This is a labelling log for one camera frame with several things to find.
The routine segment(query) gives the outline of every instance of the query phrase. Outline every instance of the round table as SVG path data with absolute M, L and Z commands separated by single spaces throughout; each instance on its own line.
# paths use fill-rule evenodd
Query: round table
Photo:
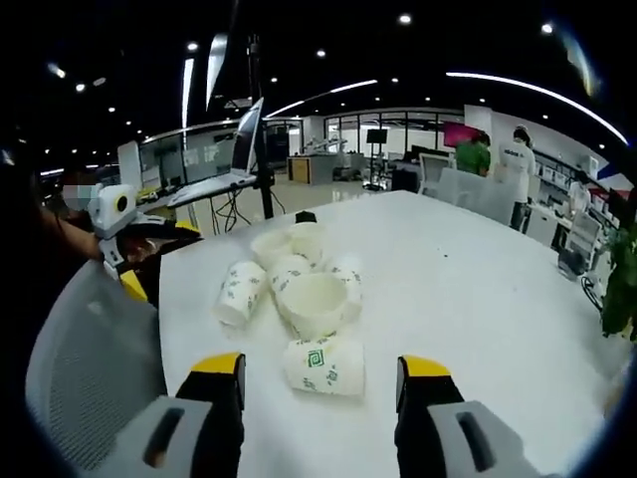
M 473 212 L 397 191 L 313 209 L 329 253 L 363 263 L 362 400 L 288 387 L 291 337 L 267 298 L 245 331 L 212 314 L 228 267 L 294 215 L 217 236 L 162 260 L 159 321 L 168 392 L 199 360 L 247 356 L 241 477 L 397 477 L 396 359 L 434 359 L 525 443 L 539 472 L 563 472 L 602 422 L 598 314 L 559 274 L 556 254 Z M 423 450 L 426 459 L 427 450 Z

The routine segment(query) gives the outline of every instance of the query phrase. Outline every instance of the laptop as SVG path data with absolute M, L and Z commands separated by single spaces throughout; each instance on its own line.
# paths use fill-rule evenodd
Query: laptop
M 206 197 L 218 196 L 257 182 L 257 176 L 250 171 L 256 159 L 254 149 L 257 135 L 255 132 L 261 120 L 262 109 L 263 98 L 254 103 L 241 117 L 236 132 L 230 171 L 182 187 L 168 201 L 169 208 L 184 206 Z

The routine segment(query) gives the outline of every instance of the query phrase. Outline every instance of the paper cup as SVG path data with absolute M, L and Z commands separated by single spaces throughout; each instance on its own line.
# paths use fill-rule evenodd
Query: paper cup
M 338 277 L 347 288 L 345 320 L 349 322 L 357 319 L 362 310 L 362 282 L 360 278 L 362 265 L 360 259 L 350 254 L 335 257 L 327 261 L 324 270 Z
M 311 270 L 310 261 L 303 256 L 293 254 L 279 259 L 268 273 L 270 287 L 275 296 L 288 286 L 290 279 L 301 274 L 309 274 Z
M 293 254 L 292 241 L 285 231 L 271 231 L 257 237 L 251 244 L 257 262 L 269 271 L 279 259 Z
M 266 271 L 254 262 L 239 262 L 228 270 L 213 313 L 220 322 L 243 327 L 267 284 Z
M 304 340 L 336 331 L 344 322 L 347 289 L 333 274 L 305 274 L 290 279 L 277 294 L 279 312 Z
M 339 337 L 316 342 L 295 341 L 284 353 L 284 369 L 292 388 L 336 395 L 363 395 L 363 346 Z
M 308 261 L 315 269 L 322 260 L 324 229 L 315 222 L 300 222 L 288 230 L 292 240 L 292 250 Z

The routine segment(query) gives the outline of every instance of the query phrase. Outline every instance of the potted plant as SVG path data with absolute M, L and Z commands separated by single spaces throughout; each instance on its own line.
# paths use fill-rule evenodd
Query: potted plant
M 602 302 L 604 335 L 621 334 L 637 340 L 637 225 L 620 229 L 609 240 L 612 272 Z

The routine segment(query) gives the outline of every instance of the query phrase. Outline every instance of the black ceiling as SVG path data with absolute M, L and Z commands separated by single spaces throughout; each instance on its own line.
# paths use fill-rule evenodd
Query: black ceiling
M 490 2 L 245 0 L 239 2 L 231 50 L 215 91 L 224 97 L 206 112 L 210 41 L 228 30 L 235 2 L 181 0 L 161 7 L 123 0 L 20 2 L 5 18 L 2 38 L 3 128 L 19 127 L 38 167 L 64 166 L 74 159 L 106 162 L 106 153 L 114 154 L 119 144 L 180 127 L 181 77 L 189 55 L 195 58 L 189 124 L 235 118 L 241 113 L 223 107 L 227 100 L 250 94 L 247 33 L 256 32 L 270 112 L 333 88 L 377 79 L 377 85 L 328 95 L 285 115 L 461 108 L 485 98 L 497 111 L 545 122 L 591 147 L 605 143 L 603 154 L 609 160 L 624 150 L 607 129 L 571 107 L 517 87 L 445 77 L 446 71 L 457 70 L 553 90 L 609 120 L 629 139 L 635 137 L 633 25 L 629 12 L 622 13 L 628 7 L 605 2 L 604 8 L 586 11 L 581 2 L 551 2 L 545 8 L 541 2 L 487 6 Z M 409 26 L 397 22 L 405 12 L 412 16 Z M 559 36 L 541 34 L 546 21 L 579 40 L 603 80 L 594 98 L 585 93 Z M 195 54 L 186 51 L 189 41 L 200 45 Z M 317 57 L 318 49 L 325 50 L 324 58 Z M 49 62 L 67 76 L 54 76 Z M 101 77 L 106 83 L 94 87 L 92 82 Z M 278 82 L 271 83 L 271 77 Z M 390 81 L 393 77 L 398 84 Z M 87 85 L 82 93 L 75 90 L 78 82 Z

